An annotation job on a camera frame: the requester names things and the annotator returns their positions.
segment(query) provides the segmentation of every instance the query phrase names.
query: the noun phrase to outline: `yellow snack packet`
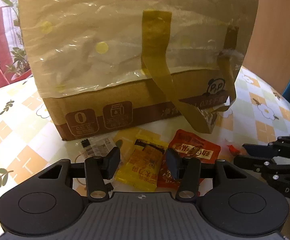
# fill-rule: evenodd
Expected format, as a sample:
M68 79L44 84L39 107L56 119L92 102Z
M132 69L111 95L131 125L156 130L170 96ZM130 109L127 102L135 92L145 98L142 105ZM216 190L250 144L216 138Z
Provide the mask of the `yellow snack packet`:
M142 191L155 191L158 172L167 147L166 142L137 136L128 162L117 171L115 179Z

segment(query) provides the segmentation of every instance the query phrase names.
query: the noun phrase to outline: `number 0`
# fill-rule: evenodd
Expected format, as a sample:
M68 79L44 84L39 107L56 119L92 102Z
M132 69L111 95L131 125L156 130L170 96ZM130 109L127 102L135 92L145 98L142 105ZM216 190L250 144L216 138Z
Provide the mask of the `number 0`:
M85 123L87 118L86 118L86 115L84 113L78 112L75 114L75 120L78 123Z

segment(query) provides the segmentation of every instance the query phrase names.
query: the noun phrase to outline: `checkered floral tablecloth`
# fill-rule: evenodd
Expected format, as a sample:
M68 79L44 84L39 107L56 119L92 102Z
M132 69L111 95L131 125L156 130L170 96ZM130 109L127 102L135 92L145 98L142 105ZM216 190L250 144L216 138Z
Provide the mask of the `checkered floral tablecloth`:
M222 146L220 157L230 159L226 140L267 144L278 136L290 135L290 104L273 88L245 68L235 87L236 102L219 114L213 133L199 134ZM196 133L182 116L141 128L159 134L160 140L166 142L178 129ZM0 89L0 196L59 159L82 161L76 143L61 140L33 78ZM85 194L80 181L74 180L73 187Z

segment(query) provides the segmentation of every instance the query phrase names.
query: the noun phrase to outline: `panda logo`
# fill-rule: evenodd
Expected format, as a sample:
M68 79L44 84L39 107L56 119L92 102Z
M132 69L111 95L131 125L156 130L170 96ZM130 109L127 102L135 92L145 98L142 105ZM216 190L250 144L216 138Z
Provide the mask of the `panda logo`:
M208 82L208 88L206 90L206 93L204 93L204 95L209 96L217 94L218 92L223 91L224 86L225 80L223 78L211 79Z

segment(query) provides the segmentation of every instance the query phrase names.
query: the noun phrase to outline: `brown square label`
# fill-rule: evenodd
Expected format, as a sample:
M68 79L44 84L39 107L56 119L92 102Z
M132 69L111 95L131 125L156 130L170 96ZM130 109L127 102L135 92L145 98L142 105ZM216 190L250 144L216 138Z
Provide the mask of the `brown square label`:
M132 102L124 101L104 106L103 117L107 129L130 125L133 122Z
M99 129L95 111L84 109L65 116L70 132L75 136L96 133Z

